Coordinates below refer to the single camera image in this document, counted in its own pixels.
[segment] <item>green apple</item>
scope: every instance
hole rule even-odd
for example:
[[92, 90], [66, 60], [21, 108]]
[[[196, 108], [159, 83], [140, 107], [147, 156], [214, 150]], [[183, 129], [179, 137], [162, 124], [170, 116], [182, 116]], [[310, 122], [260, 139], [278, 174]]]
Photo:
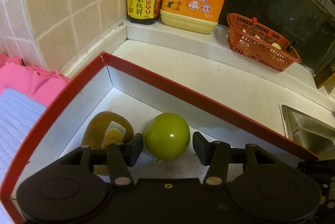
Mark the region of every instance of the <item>green apple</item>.
[[144, 142], [148, 151], [158, 159], [174, 160], [187, 149], [190, 128], [185, 119], [173, 113], [156, 116], [146, 127]]

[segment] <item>light blue quilted fabric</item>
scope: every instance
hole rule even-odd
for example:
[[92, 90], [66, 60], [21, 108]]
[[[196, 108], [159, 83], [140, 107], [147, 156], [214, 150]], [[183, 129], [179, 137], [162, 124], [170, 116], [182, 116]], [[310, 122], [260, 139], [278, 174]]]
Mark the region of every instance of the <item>light blue quilted fabric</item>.
[[[13, 89], [0, 96], [0, 183], [21, 143], [46, 106]], [[0, 223], [12, 223], [0, 206]]]

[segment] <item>pink fabric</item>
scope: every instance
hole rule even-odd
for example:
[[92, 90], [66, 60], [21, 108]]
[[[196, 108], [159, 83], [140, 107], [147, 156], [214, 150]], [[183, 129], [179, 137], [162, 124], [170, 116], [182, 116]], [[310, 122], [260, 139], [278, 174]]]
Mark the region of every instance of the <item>pink fabric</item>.
[[0, 55], [0, 94], [10, 88], [48, 106], [70, 81], [59, 72], [23, 66], [20, 58]]

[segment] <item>sink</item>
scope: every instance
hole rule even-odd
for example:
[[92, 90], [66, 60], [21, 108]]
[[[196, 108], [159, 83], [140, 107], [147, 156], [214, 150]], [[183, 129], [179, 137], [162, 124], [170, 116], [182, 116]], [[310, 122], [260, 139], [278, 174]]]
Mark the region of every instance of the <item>sink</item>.
[[335, 159], [335, 128], [286, 105], [281, 107], [289, 139], [318, 155], [320, 160]]

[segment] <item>orange basket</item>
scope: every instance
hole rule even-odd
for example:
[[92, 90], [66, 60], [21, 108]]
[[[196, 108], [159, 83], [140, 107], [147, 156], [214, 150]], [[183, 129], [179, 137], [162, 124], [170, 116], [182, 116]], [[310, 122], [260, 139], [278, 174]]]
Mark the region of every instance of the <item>orange basket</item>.
[[[264, 38], [270, 29], [260, 23], [256, 23], [256, 35], [252, 35], [252, 20], [236, 13], [229, 13], [227, 21], [230, 26], [229, 46], [232, 51], [246, 56], [254, 61], [269, 66], [279, 72], [284, 71], [293, 62], [300, 63], [300, 57], [293, 48], [290, 53], [286, 48], [291, 44], [282, 35], [273, 32], [266, 42]], [[280, 45], [281, 50], [272, 46], [273, 43]]]

